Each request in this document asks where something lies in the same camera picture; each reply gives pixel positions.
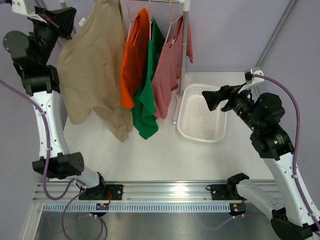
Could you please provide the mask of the metal clothes rack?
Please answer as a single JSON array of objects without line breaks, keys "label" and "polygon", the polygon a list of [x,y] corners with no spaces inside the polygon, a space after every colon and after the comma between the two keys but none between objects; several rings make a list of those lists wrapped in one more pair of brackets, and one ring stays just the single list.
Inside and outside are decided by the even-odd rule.
[{"label": "metal clothes rack", "polygon": [[[152,0],[155,3],[170,3],[170,0]],[[173,0],[172,3],[183,6],[183,25],[182,25],[182,43],[181,43],[181,63],[180,63],[180,79],[179,89],[176,95],[176,107],[172,119],[172,124],[177,125],[179,122],[179,115],[182,105],[182,99],[184,94],[184,82],[186,75],[186,61],[187,61],[187,48],[188,48],[188,27],[189,27],[189,11],[190,11],[190,0]]]}]

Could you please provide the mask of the aluminium mounting rail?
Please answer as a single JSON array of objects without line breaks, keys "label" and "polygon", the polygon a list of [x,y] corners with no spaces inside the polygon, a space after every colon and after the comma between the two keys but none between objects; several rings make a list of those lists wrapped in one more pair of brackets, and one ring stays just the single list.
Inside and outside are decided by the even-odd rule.
[{"label": "aluminium mounting rail", "polygon": [[[48,191],[53,196],[60,196],[67,186],[67,181],[50,181]],[[254,180],[262,190],[274,199],[282,200],[279,188],[273,180]],[[122,200],[116,203],[207,203],[212,202],[212,195],[207,186],[225,184],[208,181],[107,181],[110,185],[122,186]],[[72,184],[66,195],[58,202],[68,202],[80,189]],[[33,202],[52,202],[45,196],[42,183],[38,183],[33,194]]]}]

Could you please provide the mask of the pink hanger of orange shirt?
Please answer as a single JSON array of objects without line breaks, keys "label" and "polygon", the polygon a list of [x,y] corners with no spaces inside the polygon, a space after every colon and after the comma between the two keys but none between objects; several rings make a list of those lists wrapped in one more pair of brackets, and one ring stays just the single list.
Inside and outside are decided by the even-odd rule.
[{"label": "pink hanger of orange shirt", "polygon": [[135,22],[137,20],[137,18],[139,18],[139,13],[137,13],[135,16],[133,16],[131,14],[131,10],[130,10],[130,0],[126,1],[126,7],[127,7],[127,14],[128,14],[128,18],[129,18],[129,27],[128,27],[128,34],[127,34],[127,42],[129,42],[130,40],[132,40],[134,38],[134,34],[135,34]]}]

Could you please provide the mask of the green t shirt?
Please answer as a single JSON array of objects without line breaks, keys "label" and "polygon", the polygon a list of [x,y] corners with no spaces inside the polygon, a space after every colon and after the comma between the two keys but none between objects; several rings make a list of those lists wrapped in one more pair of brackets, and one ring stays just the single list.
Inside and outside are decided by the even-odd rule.
[{"label": "green t shirt", "polygon": [[158,124],[154,114],[156,113],[155,97],[152,88],[162,47],[165,38],[158,26],[156,19],[151,19],[151,39],[148,40],[147,60],[144,65],[142,79],[134,96],[132,109],[133,126],[139,135],[147,140],[158,130]]}]

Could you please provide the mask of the pink t shirt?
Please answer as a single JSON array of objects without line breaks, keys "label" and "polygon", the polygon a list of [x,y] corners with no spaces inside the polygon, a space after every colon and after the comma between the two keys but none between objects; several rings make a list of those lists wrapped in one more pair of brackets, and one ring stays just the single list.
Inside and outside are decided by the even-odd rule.
[{"label": "pink t shirt", "polygon": [[151,81],[156,118],[166,119],[172,99],[172,91],[179,87],[181,77],[181,56],[183,42],[183,23],[181,15],[176,23],[171,39],[163,44],[155,74]]}]

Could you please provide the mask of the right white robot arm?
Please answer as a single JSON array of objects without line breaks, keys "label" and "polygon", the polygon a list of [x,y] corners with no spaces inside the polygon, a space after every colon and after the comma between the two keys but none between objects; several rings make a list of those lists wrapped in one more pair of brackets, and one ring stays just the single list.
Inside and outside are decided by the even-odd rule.
[{"label": "right white robot arm", "polygon": [[307,210],[295,183],[299,176],[293,165],[295,149],[279,124],[285,114],[282,101],[269,92],[253,100],[249,90],[240,89],[239,85],[226,85],[218,91],[203,91],[202,96],[210,111],[226,101],[221,111],[233,110],[248,126],[251,144],[271,171],[283,202],[273,199],[244,173],[229,177],[221,190],[214,185],[208,186],[208,190],[232,200],[251,202],[270,220],[273,231],[282,240],[309,240],[317,232],[320,212],[316,208],[312,213]]}]

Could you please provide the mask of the orange t shirt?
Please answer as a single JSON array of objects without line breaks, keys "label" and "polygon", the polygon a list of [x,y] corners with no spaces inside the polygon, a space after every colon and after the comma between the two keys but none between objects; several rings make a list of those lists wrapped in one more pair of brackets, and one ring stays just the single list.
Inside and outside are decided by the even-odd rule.
[{"label": "orange t shirt", "polygon": [[120,75],[120,104],[127,109],[135,105],[134,95],[140,86],[147,59],[150,22],[146,8],[138,12],[129,30]]}]

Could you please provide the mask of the white perforated laundry basket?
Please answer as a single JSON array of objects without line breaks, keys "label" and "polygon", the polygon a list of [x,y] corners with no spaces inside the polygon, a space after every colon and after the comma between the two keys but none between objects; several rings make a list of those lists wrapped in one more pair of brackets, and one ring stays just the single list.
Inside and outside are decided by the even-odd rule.
[{"label": "white perforated laundry basket", "polygon": [[177,129],[186,139],[194,142],[213,144],[221,141],[226,133],[227,113],[222,112],[224,102],[210,111],[203,91],[218,91],[213,85],[194,83],[188,85],[183,93]]}]

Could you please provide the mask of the beige t shirt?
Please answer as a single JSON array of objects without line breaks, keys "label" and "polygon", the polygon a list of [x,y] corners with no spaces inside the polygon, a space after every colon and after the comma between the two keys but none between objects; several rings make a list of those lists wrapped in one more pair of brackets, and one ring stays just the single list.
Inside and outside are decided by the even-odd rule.
[{"label": "beige t shirt", "polygon": [[133,128],[120,93],[126,32],[121,2],[97,0],[81,29],[63,44],[56,63],[70,122],[79,125],[94,111],[120,142]]}]

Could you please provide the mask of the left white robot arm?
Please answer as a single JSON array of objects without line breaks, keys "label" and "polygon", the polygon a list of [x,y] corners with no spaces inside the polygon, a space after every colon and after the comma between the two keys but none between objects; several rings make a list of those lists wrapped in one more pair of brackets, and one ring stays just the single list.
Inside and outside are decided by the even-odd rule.
[{"label": "left white robot arm", "polygon": [[32,163],[35,172],[48,179],[69,180],[80,188],[79,199],[102,200],[108,195],[103,176],[85,166],[80,152],[71,153],[66,143],[60,111],[60,82],[57,69],[48,60],[58,39],[72,38],[76,9],[47,10],[29,0],[10,1],[14,13],[27,17],[33,32],[14,30],[3,38],[25,93],[33,105],[39,134],[39,159]]}]

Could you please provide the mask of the pink hanger of green shirt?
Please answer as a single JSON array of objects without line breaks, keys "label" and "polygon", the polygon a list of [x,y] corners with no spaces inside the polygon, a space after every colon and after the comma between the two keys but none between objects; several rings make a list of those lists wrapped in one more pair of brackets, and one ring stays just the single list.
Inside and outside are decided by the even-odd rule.
[{"label": "pink hanger of green shirt", "polygon": [[149,40],[152,39],[152,1],[148,0]]}]

